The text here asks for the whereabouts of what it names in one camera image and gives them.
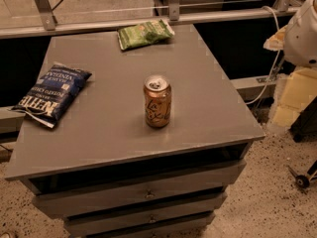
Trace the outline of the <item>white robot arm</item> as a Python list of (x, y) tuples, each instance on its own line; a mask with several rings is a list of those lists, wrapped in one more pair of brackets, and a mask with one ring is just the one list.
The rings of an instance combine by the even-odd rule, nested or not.
[(317, 66), (317, 0), (305, 0), (289, 20), (264, 42), (270, 51), (283, 51), (284, 59), (296, 66)]

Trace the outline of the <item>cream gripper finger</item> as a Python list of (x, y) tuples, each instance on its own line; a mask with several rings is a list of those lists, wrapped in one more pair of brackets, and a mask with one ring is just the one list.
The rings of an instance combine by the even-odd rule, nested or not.
[(269, 51), (282, 51), (284, 47), (285, 30), (286, 27), (282, 27), (274, 35), (266, 39), (264, 48)]

